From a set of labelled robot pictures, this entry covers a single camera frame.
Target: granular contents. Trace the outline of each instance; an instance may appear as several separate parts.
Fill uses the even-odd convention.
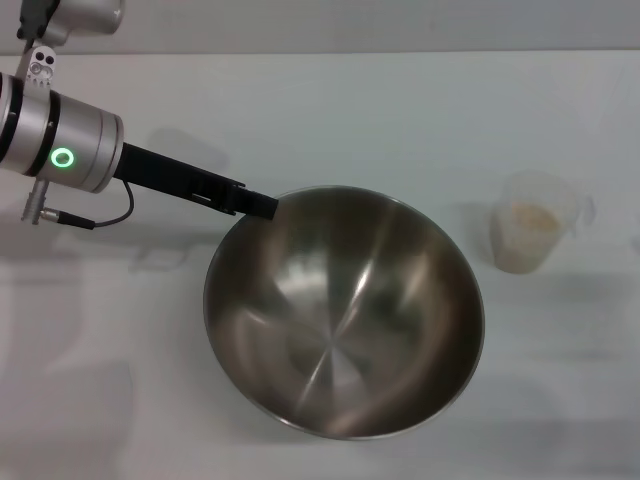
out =
[[[562,224],[553,213],[537,205],[514,203],[507,212],[501,216],[496,210],[491,218],[496,267],[509,273],[530,273],[553,250],[562,235]]]
[[[511,207],[513,218],[518,225],[531,231],[551,233],[560,230],[560,222],[549,211],[537,205],[514,203]]]

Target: black cable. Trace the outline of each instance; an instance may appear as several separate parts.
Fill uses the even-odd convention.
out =
[[[109,227],[111,225],[115,225],[116,223],[123,222],[133,213],[133,209],[136,206],[135,200],[133,199],[133,192],[131,191],[131,187],[129,186],[128,182],[125,182],[123,180],[122,183],[124,183],[124,188],[127,189],[127,195],[129,195],[129,210],[127,210],[127,213],[125,213],[121,217],[114,218],[113,220],[107,220],[106,222],[96,222],[96,228]]]
[[[94,228],[99,227],[108,227],[110,225],[115,225],[116,223],[120,223],[131,216],[133,213],[133,209],[135,207],[135,202],[133,200],[133,192],[131,191],[131,187],[128,182],[122,181],[124,183],[124,188],[127,189],[127,195],[129,195],[129,210],[127,213],[122,215],[121,217],[114,218],[113,220],[107,220],[106,222],[94,222],[93,220],[89,220],[88,218],[79,217],[78,215],[73,215],[69,212],[61,212],[55,211],[57,213],[57,223],[60,225],[69,225],[71,227],[84,228],[86,230],[93,230]]]

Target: white table surface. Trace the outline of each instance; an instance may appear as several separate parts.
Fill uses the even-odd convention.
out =
[[[0,479],[640,477],[640,53],[61,57],[55,83],[121,115],[129,142],[251,189],[356,185],[418,208],[470,260],[486,341],[429,425],[294,431],[205,335],[206,270],[236,218],[134,187],[125,224],[34,229],[30,180],[2,171]],[[526,168],[596,215],[517,277],[492,267],[485,217]],[[126,195],[53,186],[48,204],[106,219]]]

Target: green led ring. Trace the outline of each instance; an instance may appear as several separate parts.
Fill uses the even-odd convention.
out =
[[[65,161],[58,160],[58,157],[61,155],[66,155],[67,159]],[[51,152],[51,163],[53,163],[58,168],[68,168],[73,165],[75,161],[75,157],[73,153],[68,148],[56,148],[53,152]]]

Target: cable connector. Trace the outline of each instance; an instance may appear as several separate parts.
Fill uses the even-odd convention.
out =
[[[96,228],[96,222],[88,218],[79,217],[72,213],[54,210],[53,208],[45,208],[40,212],[40,218],[60,225],[69,225],[70,227],[84,228],[85,230],[93,230]]]

